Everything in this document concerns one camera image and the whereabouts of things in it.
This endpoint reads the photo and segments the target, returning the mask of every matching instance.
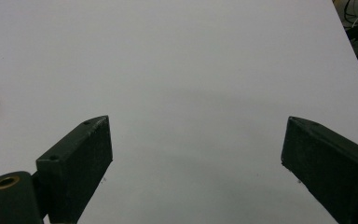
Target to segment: black plastic part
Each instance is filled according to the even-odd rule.
[[[77,223],[113,160],[107,116],[89,119],[36,161],[38,180],[51,195],[52,223]]]
[[[358,224],[358,145],[316,122],[291,117],[282,164],[338,223]]]
[[[43,223],[30,174],[15,172],[0,176],[0,223]]]

